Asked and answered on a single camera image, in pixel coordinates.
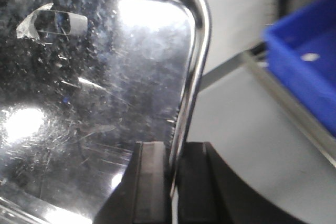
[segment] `blue plastic bin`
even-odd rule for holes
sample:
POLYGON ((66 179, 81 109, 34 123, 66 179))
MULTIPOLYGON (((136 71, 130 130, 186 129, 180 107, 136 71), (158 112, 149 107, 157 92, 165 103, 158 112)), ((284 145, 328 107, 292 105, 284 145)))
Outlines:
POLYGON ((264 36, 269 70, 336 136, 336 0, 317 0, 264 36))

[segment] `gray countertop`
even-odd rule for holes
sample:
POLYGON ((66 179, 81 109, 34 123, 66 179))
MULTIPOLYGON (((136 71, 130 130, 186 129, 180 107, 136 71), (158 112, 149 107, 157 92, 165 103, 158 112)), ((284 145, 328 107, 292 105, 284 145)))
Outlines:
POLYGON ((198 97, 189 141, 209 141, 254 190, 291 215, 336 223, 336 170, 245 67, 198 97))

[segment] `metal frame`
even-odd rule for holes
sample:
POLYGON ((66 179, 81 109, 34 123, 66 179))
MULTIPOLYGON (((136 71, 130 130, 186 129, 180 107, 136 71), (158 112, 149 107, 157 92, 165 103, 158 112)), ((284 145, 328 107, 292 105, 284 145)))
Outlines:
POLYGON ((243 52, 240 56, 245 66, 285 110, 289 119, 336 167, 336 139, 330 132, 279 81, 258 65, 251 52, 243 52))

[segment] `gray surface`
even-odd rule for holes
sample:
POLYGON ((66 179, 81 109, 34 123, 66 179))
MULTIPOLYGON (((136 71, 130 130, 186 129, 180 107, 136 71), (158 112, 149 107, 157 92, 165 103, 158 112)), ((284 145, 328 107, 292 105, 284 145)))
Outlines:
POLYGON ((277 16, 276 0, 207 0, 212 37, 205 73, 254 46, 266 24, 277 16))
POLYGON ((199 94, 189 141, 209 141, 254 190, 307 223, 336 223, 336 170, 243 67, 199 94))

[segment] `white wall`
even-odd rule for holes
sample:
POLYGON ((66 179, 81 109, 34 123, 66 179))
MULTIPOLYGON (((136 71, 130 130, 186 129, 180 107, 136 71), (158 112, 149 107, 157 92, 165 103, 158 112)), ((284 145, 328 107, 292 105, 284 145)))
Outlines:
POLYGON ((205 73, 259 41, 276 11, 270 2, 273 0, 208 0, 213 30, 205 73))

